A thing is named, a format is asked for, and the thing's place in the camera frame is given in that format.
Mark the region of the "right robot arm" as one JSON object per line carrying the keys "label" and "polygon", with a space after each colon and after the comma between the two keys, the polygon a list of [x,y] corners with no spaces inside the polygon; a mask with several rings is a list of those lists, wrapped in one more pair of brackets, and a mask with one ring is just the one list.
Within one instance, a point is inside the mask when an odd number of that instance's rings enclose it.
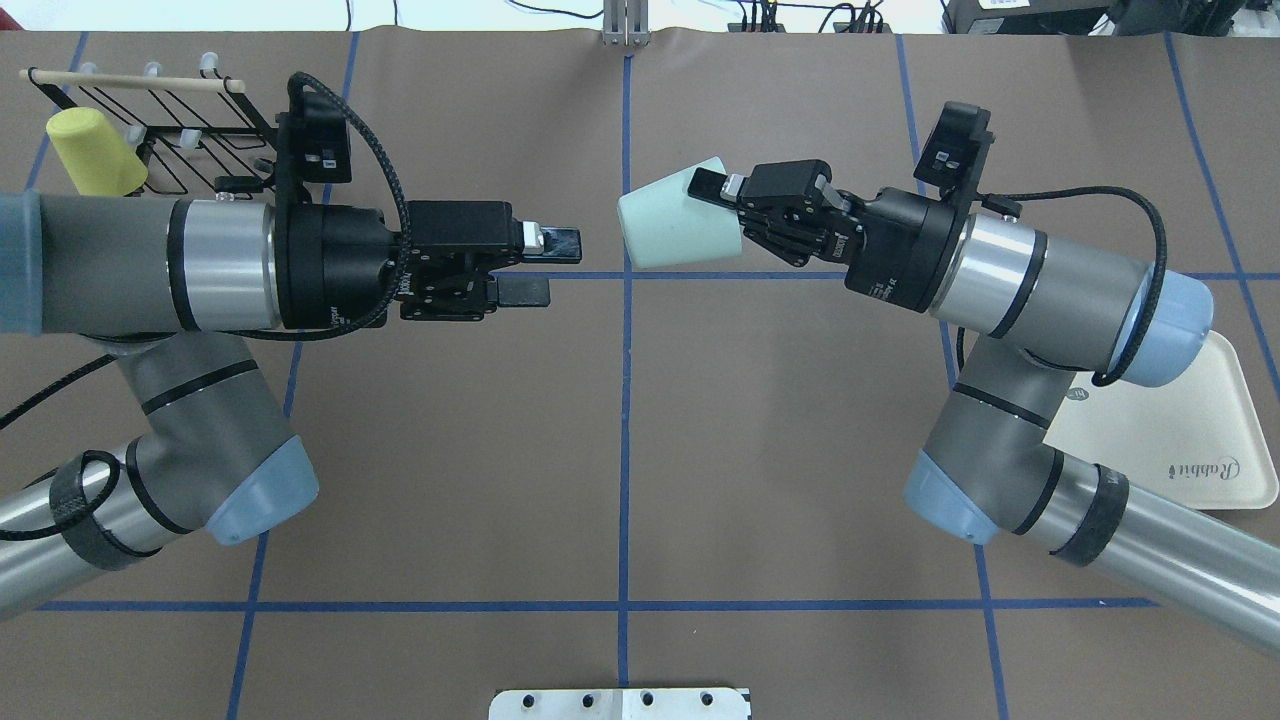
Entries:
{"label": "right robot arm", "polygon": [[696,169],[687,193],[795,265],[844,263],[852,292],[974,336],[904,492],[919,516],[974,544],[1027,537],[1276,656],[1276,547],[1062,446],[1085,398],[1171,383],[1210,336],[1213,296],[1169,270],[1160,210],[1124,187],[1056,192],[1134,202],[1155,236],[1143,261],[1023,224],[1025,196],[982,193],[978,161],[940,156],[915,176],[940,196],[860,199],[818,160]]}

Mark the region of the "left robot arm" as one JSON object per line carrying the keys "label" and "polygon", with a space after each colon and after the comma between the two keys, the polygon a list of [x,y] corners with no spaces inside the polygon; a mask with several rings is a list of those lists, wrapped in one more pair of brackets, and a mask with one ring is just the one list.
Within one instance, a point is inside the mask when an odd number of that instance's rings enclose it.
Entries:
{"label": "left robot arm", "polygon": [[148,430],[88,448],[3,501],[3,616],[156,555],[195,530],[238,544],[319,483],[244,342],[335,329],[385,299],[406,320],[544,307],[522,263],[577,264],[581,236],[502,201],[319,202],[3,196],[3,332],[78,334],[124,375]]}

